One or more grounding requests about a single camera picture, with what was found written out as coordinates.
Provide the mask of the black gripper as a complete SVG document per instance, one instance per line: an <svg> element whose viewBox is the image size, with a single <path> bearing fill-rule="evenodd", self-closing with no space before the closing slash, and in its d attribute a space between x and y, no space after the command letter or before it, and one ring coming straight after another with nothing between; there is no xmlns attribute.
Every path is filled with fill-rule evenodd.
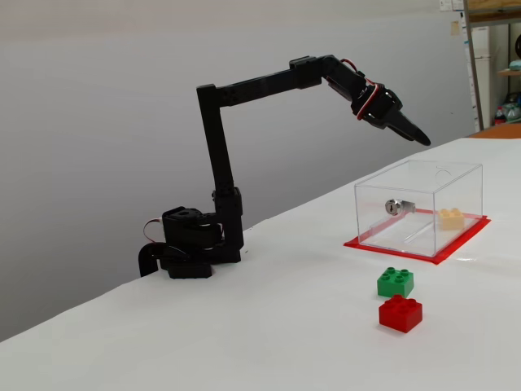
<svg viewBox="0 0 521 391"><path fill-rule="evenodd" d="M365 89L352 97L352 113L359 121L385 129L388 127L402 138L430 146L431 140L407 116L399 115L399 121L392 121L401 112L402 102L384 84L368 83Z"/></svg>

